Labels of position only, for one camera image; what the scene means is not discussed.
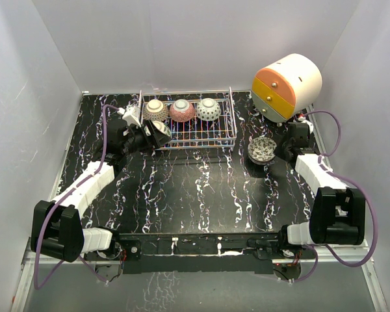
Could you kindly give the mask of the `green leaf bowl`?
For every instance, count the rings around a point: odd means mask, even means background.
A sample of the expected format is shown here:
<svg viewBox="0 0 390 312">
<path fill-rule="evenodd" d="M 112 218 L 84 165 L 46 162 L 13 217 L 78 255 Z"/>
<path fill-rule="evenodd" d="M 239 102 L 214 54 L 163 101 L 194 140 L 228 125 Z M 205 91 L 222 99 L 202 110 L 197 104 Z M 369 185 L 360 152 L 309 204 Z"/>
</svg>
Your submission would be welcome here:
<svg viewBox="0 0 390 312">
<path fill-rule="evenodd" d="M 170 138 L 172 137 L 170 128 L 167 125 L 165 125 L 163 122 L 155 120 L 153 121 L 153 124 L 162 134 L 167 135 Z"/>
</svg>

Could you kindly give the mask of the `white wire dish rack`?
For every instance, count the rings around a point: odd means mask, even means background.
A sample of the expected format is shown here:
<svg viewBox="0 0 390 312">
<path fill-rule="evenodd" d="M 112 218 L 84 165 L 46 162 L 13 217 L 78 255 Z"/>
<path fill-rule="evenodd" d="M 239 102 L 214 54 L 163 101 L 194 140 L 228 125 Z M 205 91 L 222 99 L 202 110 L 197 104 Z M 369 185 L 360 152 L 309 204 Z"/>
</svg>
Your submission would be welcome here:
<svg viewBox="0 0 390 312">
<path fill-rule="evenodd" d="M 221 109 L 221 115 L 213 121 L 202 121 L 193 117 L 186 122 L 178 122 L 167 117 L 165 126 L 171 130 L 172 139 L 164 150 L 201 149 L 201 148 L 229 148 L 235 147 L 237 126 L 232 90 L 218 91 L 188 91 L 188 92 L 160 92 L 139 93 L 138 106 L 143 112 L 146 104 L 152 99 L 162 101 L 170 107 L 174 101 L 185 99 L 195 107 L 201 100 L 211 98 Z"/>
</svg>

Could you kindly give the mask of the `red lattice blue-inside bowl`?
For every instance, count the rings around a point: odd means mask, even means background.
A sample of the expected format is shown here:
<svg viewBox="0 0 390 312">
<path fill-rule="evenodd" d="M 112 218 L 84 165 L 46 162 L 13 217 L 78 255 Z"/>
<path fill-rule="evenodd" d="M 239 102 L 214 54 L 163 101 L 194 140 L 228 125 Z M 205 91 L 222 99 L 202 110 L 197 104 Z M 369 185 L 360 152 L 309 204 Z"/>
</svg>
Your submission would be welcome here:
<svg viewBox="0 0 390 312">
<path fill-rule="evenodd" d="M 258 161 L 257 159 L 252 159 L 252 158 L 249 158 L 249 160 L 251 162 L 253 162 L 254 164 L 256 164 L 256 165 L 264 166 L 264 165 L 270 164 L 274 160 L 274 158 L 272 158 L 272 159 L 265 159 L 263 161 Z"/>
</svg>

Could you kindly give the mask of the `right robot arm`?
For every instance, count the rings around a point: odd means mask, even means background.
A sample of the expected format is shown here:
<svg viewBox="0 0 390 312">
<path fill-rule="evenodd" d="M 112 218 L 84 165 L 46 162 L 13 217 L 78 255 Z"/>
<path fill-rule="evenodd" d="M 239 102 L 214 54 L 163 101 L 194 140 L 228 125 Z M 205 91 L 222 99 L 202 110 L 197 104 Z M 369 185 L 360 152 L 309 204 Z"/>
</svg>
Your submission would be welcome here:
<svg viewBox="0 0 390 312">
<path fill-rule="evenodd" d="M 309 146 L 306 123 L 288 123 L 287 134 L 275 150 L 315 195 L 309 221 L 284 225 L 278 232 L 277 251 L 286 258 L 310 244 L 360 245 L 365 236 L 365 197 L 333 176 L 324 157 Z"/>
</svg>

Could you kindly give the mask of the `red dotted pink bowl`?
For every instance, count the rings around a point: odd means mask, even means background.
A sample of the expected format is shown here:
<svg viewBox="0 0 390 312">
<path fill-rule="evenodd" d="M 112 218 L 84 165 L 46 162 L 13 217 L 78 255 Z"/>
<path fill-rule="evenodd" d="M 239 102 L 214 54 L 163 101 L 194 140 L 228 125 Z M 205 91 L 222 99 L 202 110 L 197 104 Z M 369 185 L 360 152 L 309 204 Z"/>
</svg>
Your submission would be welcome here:
<svg viewBox="0 0 390 312">
<path fill-rule="evenodd" d="M 266 136 L 259 136 L 248 144 L 248 156 L 252 159 L 257 159 L 258 161 L 263 161 L 265 159 L 272 159 L 275 157 L 275 150 L 277 144 L 271 138 Z"/>
</svg>

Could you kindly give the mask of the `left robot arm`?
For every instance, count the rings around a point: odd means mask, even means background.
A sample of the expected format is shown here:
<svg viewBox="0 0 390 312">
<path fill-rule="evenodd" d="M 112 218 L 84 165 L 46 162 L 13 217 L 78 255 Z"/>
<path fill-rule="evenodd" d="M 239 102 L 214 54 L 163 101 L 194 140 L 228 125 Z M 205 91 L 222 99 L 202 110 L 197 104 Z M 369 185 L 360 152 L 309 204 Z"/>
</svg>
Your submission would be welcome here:
<svg viewBox="0 0 390 312">
<path fill-rule="evenodd" d="M 98 194 L 113 182 L 134 152 L 148 153 L 171 141 L 171 130 L 159 121 L 144 120 L 142 125 L 120 122 L 103 131 L 103 142 L 85 171 L 51 201 L 39 201 L 31 231 L 31 250 L 66 262 L 80 255 L 99 251 L 107 259 L 121 252 L 120 241 L 102 227 L 85 229 L 81 219 Z"/>
</svg>

